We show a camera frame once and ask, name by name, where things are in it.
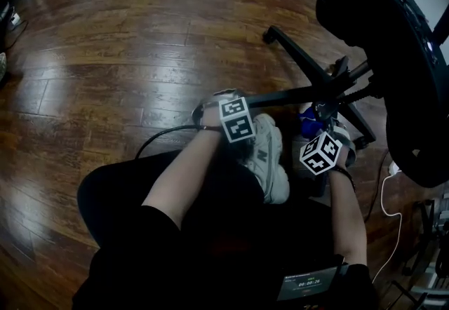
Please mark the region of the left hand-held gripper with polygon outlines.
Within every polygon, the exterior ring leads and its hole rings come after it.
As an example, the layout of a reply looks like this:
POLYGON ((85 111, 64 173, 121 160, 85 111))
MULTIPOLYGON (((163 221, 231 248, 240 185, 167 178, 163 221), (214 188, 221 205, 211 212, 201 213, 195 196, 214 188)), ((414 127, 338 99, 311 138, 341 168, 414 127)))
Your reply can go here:
POLYGON ((209 107, 217 107, 221 130, 229 143, 255 137, 253 120, 246 98, 236 89, 221 90, 214 93, 212 97, 200 101, 200 104, 192 112, 192 119, 195 124, 202 125, 203 111, 209 107))

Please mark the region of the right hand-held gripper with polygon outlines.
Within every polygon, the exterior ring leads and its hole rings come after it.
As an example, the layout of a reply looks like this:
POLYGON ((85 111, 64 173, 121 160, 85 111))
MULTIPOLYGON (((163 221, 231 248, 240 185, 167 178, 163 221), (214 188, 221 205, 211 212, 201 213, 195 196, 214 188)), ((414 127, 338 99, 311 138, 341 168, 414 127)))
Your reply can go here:
POLYGON ((346 167, 356 160, 355 144, 345 127, 334 126, 330 132, 321 130, 319 134, 300 149, 300 162, 313 175, 320 175, 337 165, 343 147, 349 149, 346 167))

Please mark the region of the blue cloth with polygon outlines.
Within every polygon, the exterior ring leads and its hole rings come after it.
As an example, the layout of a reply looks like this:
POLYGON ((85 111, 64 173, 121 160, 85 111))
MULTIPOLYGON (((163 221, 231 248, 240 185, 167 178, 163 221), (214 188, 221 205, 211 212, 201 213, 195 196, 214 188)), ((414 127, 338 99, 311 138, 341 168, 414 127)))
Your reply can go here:
POLYGON ((313 139, 321 134, 324 124, 316 120, 312 107, 308 107, 303 113, 298 114, 298 118, 300 120, 300 132, 303 138, 313 139))

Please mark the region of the black office chair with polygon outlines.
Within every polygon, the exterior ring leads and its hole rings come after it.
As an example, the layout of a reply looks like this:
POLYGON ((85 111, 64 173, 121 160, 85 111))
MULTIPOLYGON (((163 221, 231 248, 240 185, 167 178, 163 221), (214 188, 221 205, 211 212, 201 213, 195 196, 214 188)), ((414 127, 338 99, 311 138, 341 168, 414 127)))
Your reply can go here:
POLYGON ((279 28, 263 34, 278 42, 310 80, 310 86, 251 95, 251 108, 310 102, 320 120, 341 114, 359 132, 356 147, 375 135, 354 103, 382 98, 393 161, 421 187, 449 181, 449 65, 441 44, 449 37, 449 7, 434 29, 414 0, 316 0, 317 20, 366 60, 353 70, 327 74, 279 28))

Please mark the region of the person's right forearm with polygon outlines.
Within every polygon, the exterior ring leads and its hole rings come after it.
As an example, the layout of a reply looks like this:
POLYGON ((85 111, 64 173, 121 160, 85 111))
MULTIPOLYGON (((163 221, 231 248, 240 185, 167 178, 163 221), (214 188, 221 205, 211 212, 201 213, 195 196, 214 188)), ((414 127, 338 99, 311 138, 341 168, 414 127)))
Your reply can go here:
POLYGON ((329 172, 334 253, 349 264, 367 265, 367 236, 351 180, 336 170, 329 172))

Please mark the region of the person's left forearm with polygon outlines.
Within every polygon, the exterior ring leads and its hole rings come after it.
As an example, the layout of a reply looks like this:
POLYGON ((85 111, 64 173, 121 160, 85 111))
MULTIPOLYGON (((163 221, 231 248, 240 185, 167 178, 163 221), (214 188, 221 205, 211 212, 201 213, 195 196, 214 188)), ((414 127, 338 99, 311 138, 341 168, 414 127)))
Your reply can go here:
POLYGON ((220 130, 200 130, 156 179, 143 206, 160 210, 180 228, 199 195, 220 141, 220 130))

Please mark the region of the person's white sneaker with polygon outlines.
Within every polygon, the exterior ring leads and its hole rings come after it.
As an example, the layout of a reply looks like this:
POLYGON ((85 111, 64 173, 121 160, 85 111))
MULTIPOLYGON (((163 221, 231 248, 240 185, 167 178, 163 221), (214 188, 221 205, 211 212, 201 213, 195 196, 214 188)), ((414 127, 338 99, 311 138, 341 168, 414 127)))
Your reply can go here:
POLYGON ((290 185, 288 176, 280 165, 283 151, 281 131, 268 114, 258 114, 253 119, 253 125, 253 151, 244 166, 259 182, 264 194, 264 203, 285 203, 290 195, 290 185))

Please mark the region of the black smartphone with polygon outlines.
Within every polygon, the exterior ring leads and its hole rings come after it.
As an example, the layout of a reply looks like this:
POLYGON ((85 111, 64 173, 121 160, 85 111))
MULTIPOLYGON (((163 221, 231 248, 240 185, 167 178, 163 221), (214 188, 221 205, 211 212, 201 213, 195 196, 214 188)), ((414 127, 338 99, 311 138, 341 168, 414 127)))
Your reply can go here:
POLYGON ((312 271, 305 274, 285 276, 282 280, 277 301, 311 297, 327 292, 347 272, 348 264, 312 271))

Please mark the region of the person's black trousers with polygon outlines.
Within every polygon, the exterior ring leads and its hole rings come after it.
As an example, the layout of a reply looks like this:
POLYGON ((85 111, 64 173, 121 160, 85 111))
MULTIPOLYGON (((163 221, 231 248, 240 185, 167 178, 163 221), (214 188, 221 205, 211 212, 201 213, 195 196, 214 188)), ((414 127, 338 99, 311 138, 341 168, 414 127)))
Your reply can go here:
POLYGON ((100 247, 96 260, 301 267, 332 258, 330 209, 302 195, 307 180, 295 185, 284 204, 268 205, 254 174, 225 152, 214 157, 181 227, 145 209, 145 197, 175 156, 171 151, 114 163, 84 178, 77 201, 100 247))

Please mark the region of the black metal rack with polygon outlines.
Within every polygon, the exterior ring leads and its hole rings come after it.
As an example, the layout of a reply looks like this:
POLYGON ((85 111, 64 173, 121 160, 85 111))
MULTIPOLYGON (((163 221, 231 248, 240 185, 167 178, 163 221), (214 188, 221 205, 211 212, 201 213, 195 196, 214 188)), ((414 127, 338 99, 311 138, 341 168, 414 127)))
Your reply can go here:
POLYGON ((441 198, 413 204, 421 216, 421 232, 406 258, 404 284, 392 281, 398 297, 385 310, 407 299, 410 310, 449 310, 449 191, 441 198))

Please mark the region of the person's black shirt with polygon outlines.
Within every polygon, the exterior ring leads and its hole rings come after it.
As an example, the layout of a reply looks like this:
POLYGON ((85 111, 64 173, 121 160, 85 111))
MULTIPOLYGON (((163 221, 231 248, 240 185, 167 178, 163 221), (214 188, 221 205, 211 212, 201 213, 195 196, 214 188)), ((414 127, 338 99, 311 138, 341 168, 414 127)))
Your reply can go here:
POLYGON ((365 265, 330 268, 330 281, 295 284, 256 252, 222 259, 187 252, 181 231, 156 208, 143 206, 126 226, 127 239, 109 238, 94 255, 72 310, 377 310, 365 265))

